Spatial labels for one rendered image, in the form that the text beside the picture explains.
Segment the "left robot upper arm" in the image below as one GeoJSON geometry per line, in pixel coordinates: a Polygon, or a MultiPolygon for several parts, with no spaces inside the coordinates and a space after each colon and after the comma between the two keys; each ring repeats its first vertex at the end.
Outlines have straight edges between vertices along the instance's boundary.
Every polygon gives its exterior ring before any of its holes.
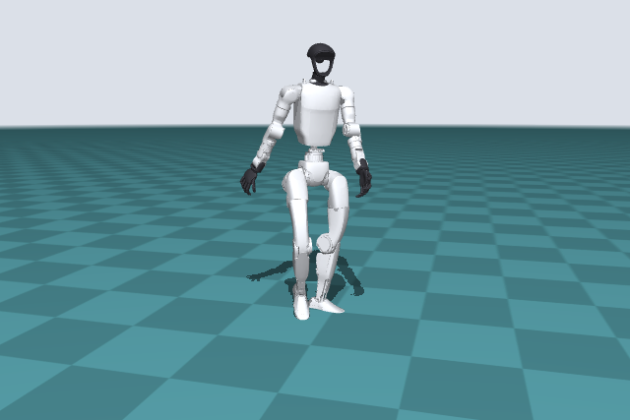
{"type": "Polygon", "coordinates": [[[359,125],[355,121],[354,93],[349,87],[339,87],[341,90],[341,111],[344,121],[343,135],[351,138],[359,135],[359,125]]]}

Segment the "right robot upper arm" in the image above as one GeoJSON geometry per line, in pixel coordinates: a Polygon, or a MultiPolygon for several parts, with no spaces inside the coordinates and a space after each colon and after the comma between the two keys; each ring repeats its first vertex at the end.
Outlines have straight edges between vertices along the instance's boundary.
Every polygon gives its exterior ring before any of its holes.
{"type": "Polygon", "coordinates": [[[301,86],[285,86],[281,89],[279,100],[274,111],[273,127],[269,137],[281,139],[284,134],[283,122],[290,111],[291,104],[297,102],[300,97],[301,86]]]}

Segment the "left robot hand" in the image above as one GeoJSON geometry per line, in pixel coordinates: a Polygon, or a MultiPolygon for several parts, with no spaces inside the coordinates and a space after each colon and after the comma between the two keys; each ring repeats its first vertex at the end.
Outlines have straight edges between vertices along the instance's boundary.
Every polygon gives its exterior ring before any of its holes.
{"type": "Polygon", "coordinates": [[[356,174],[359,175],[359,184],[360,184],[360,194],[356,195],[357,198],[360,198],[362,196],[364,196],[366,193],[368,193],[369,189],[371,188],[371,179],[372,176],[369,173],[369,168],[367,165],[367,161],[364,158],[360,159],[360,167],[358,167],[356,171],[356,174]]]}

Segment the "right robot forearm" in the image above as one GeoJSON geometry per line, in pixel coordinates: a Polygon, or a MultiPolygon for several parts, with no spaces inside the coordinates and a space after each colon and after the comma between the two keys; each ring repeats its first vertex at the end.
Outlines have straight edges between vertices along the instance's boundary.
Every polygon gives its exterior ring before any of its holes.
{"type": "Polygon", "coordinates": [[[273,123],[271,123],[263,137],[263,142],[259,147],[259,150],[257,151],[257,155],[256,157],[253,159],[252,163],[253,165],[257,168],[258,165],[261,162],[265,162],[265,166],[267,161],[270,158],[270,154],[272,152],[272,149],[274,147],[274,145],[276,144],[277,140],[274,138],[269,137],[271,130],[273,127],[273,123]]]}

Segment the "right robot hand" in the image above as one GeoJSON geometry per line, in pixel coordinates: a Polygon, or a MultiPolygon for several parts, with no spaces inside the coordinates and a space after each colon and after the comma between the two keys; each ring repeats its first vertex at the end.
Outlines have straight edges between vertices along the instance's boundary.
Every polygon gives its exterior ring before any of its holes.
{"type": "Polygon", "coordinates": [[[263,170],[263,168],[265,167],[265,162],[261,162],[257,168],[253,165],[253,163],[251,163],[250,167],[251,168],[248,169],[242,176],[240,184],[244,192],[251,196],[251,194],[249,193],[250,186],[252,184],[252,190],[255,193],[255,180],[257,178],[257,173],[263,170]]]}

